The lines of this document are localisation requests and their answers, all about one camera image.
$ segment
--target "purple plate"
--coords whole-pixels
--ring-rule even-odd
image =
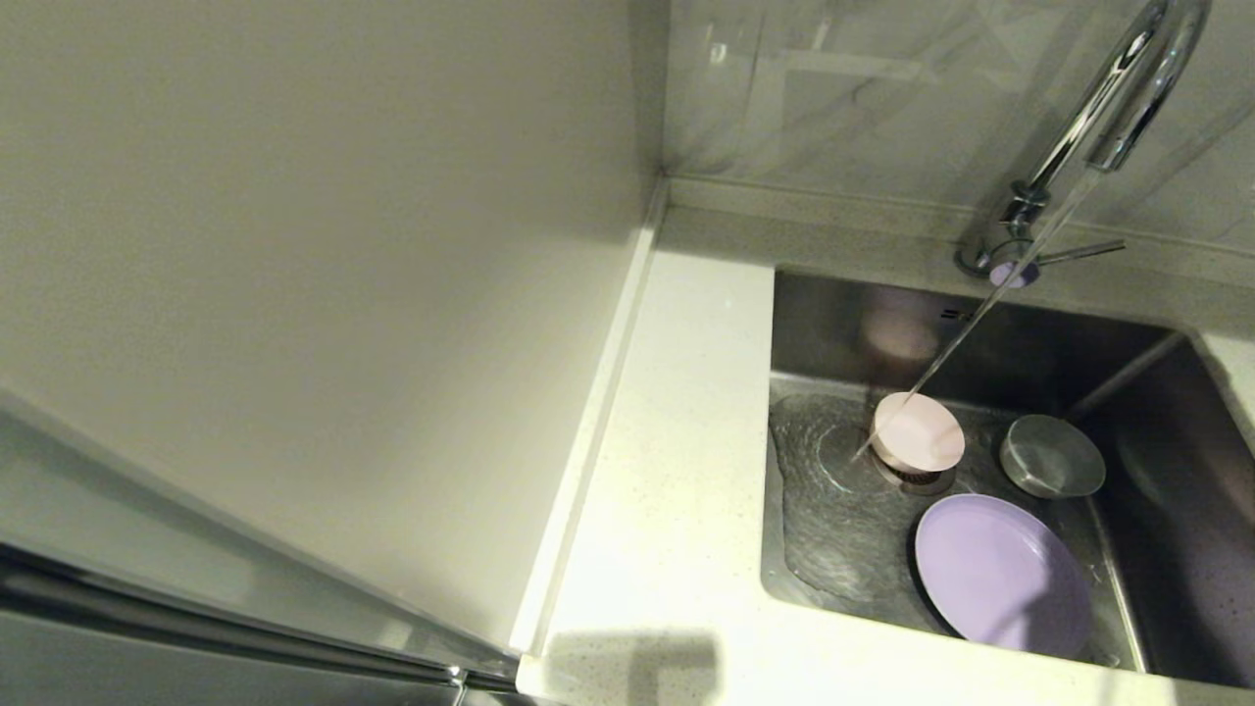
[[[1089,637],[1089,587],[1045,525],[988,495],[936,503],[915,532],[929,598],[963,637],[1074,657]]]

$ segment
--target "metal bowl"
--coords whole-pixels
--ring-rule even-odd
[[[1045,415],[1015,420],[999,458],[1012,483],[1047,500],[1089,495],[1107,480],[1107,465],[1089,438]]]

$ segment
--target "sink basin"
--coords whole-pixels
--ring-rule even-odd
[[[920,488],[870,454],[851,461],[876,403],[910,389],[978,305],[777,272],[768,593],[956,637],[920,586],[911,537],[931,504],[980,493],[1032,513],[1081,564],[1093,630],[1077,660],[1255,688],[1255,458],[1187,335],[999,303],[922,391],[964,428],[954,474]],[[1052,502],[1013,485],[998,448],[1027,414],[1084,431],[1103,489]]]

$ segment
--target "chrome faucet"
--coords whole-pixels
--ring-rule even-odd
[[[1033,177],[1012,183],[1012,198],[996,226],[990,232],[970,236],[955,252],[954,261],[959,268],[974,276],[989,277],[994,283],[1005,280],[1033,243],[1030,227],[1050,202],[1050,183],[1117,95],[1122,97],[1121,103],[1107,120],[1106,129],[1086,162],[1102,172],[1114,172],[1124,164],[1137,145],[1137,139],[1181,78],[1210,10],[1211,0],[1147,3],[1089,84],[1084,100],[1045,153]],[[1019,282],[1013,286],[1037,281],[1042,265],[1123,247],[1124,241],[1116,240],[1042,256],[1024,267]]]

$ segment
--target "pink bowl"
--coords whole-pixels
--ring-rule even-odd
[[[895,393],[880,401],[872,418],[871,448],[894,470],[935,474],[963,459],[963,429],[940,403]]]

